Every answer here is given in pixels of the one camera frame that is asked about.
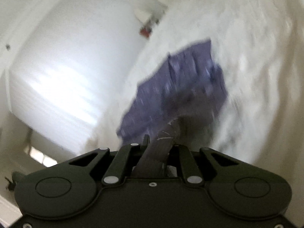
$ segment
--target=purple cloth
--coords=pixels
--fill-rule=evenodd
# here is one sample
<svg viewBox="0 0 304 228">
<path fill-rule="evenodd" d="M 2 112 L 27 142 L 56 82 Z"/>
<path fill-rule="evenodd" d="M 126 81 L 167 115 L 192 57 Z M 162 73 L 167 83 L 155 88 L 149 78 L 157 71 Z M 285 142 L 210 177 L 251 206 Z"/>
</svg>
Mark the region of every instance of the purple cloth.
<svg viewBox="0 0 304 228">
<path fill-rule="evenodd" d="M 169 55 L 159 70 L 139 85 L 117 132 L 123 145 L 141 143 L 145 134 L 153 139 L 179 117 L 209 125 L 218 116 L 227 92 L 221 67 L 213 63 L 210 51 L 208 40 Z"/>
</svg>

